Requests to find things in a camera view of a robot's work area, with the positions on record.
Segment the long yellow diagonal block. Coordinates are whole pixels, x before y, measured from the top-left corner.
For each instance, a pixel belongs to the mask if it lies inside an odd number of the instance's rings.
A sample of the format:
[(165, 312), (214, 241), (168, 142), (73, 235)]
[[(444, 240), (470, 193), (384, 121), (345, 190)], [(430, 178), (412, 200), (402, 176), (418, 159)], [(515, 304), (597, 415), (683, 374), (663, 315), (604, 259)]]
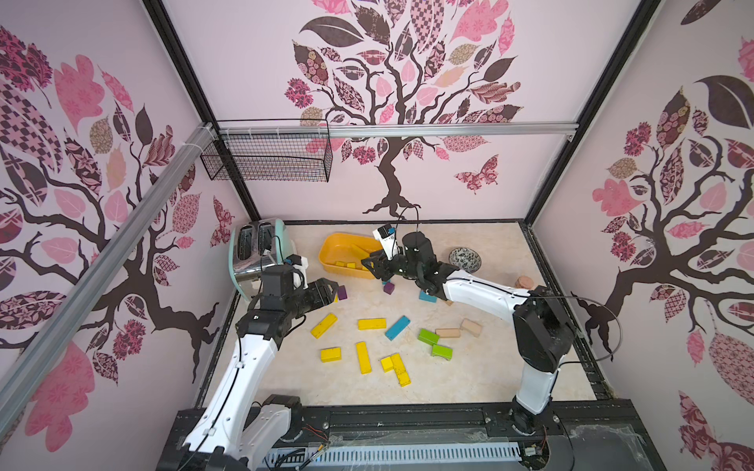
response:
[(322, 338), (338, 321), (338, 317), (329, 313), (325, 316), (311, 331), (310, 333), (316, 338)]

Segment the yellow short block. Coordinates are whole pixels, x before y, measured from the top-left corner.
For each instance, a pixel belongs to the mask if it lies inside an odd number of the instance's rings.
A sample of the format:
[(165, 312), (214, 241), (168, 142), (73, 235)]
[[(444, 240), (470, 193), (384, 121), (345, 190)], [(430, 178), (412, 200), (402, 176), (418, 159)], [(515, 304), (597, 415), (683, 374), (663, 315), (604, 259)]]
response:
[(320, 360), (322, 363), (341, 361), (342, 360), (341, 347), (331, 347), (331, 349), (322, 349), (322, 351), (320, 351)]

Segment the yellow small front cube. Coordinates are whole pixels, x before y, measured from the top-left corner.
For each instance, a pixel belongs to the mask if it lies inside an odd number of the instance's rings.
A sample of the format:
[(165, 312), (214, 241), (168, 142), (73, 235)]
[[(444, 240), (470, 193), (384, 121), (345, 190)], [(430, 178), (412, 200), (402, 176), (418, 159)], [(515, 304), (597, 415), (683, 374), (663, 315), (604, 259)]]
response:
[(390, 356), (382, 358), (380, 360), (380, 364), (385, 373), (391, 372), (394, 370), (394, 363), (392, 361), (392, 357)]

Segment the yellow long front block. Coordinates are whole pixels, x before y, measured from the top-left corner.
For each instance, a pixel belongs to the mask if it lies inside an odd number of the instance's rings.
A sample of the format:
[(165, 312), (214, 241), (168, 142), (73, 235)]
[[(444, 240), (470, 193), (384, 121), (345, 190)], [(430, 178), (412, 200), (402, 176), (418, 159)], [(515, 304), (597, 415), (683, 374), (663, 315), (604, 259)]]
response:
[(406, 365), (404, 365), (402, 357), (398, 353), (395, 353), (390, 359), (393, 371), (396, 373), (400, 386), (402, 388), (408, 386), (412, 381), (410, 380), (410, 374), (408, 374), (408, 370), (406, 370)]

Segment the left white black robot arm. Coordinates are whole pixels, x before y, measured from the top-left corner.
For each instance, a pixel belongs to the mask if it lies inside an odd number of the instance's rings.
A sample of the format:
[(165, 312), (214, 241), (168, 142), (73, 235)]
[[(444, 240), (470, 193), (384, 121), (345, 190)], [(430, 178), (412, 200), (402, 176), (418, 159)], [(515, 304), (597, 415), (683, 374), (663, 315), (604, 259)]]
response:
[(209, 406), (174, 451), (164, 451), (160, 470), (255, 470), (294, 422), (300, 404), (267, 402), (247, 420), (267, 369), (296, 319), (335, 300), (339, 285), (306, 278), (308, 261), (294, 254), (261, 271), (256, 295), (237, 322), (237, 341)]

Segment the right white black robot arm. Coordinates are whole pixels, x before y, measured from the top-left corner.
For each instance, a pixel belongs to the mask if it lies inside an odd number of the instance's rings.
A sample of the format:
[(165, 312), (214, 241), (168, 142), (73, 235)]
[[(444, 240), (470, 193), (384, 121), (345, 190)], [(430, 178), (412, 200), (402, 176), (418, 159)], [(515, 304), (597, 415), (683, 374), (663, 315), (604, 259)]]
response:
[(561, 305), (564, 297), (544, 287), (525, 290), (495, 284), (441, 262), (430, 239), (419, 231), (398, 241), (396, 229), (386, 224), (374, 230), (373, 237), (381, 248), (362, 264), (374, 278), (388, 282), (401, 276), (428, 296), (470, 305), (512, 325), (524, 367), (510, 422), (520, 435), (534, 435), (537, 418), (552, 400), (560, 371), (568, 363), (565, 356), (576, 339), (575, 323)]

